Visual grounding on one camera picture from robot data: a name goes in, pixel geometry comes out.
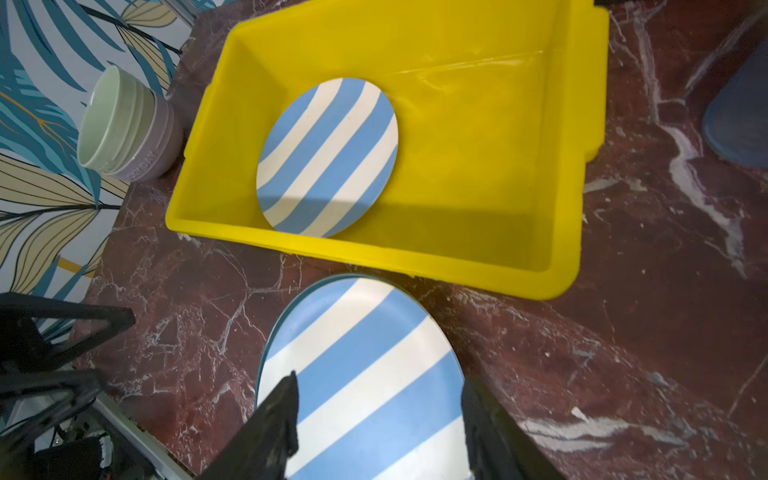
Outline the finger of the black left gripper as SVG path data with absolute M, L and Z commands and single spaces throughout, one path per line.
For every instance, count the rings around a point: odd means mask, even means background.
M 3 293 L 1 370 L 57 370 L 134 325 L 129 308 Z
M 48 403 L 1 432 L 1 455 L 19 456 L 48 430 L 93 404 L 102 384 L 93 371 L 60 370 L 1 376 L 1 402 L 47 399 Z

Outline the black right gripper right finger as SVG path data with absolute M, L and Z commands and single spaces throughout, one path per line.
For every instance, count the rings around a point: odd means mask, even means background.
M 474 478 L 564 478 L 479 378 L 465 379 L 461 407 L 469 467 Z

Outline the blue white striped plate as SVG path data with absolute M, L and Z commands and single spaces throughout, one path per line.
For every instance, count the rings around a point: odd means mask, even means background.
M 327 238 L 356 223 L 393 173 L 399 126 L 388 96 L 359 78 L 325 81 L 297 98 L 267 136 L 256 190 L 268 224 Z

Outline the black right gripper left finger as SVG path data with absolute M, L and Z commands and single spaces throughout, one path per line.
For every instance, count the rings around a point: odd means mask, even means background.
M 200 479 L 284 479 L 299 450 L 299 389 L 295 373 L 283 377 Z

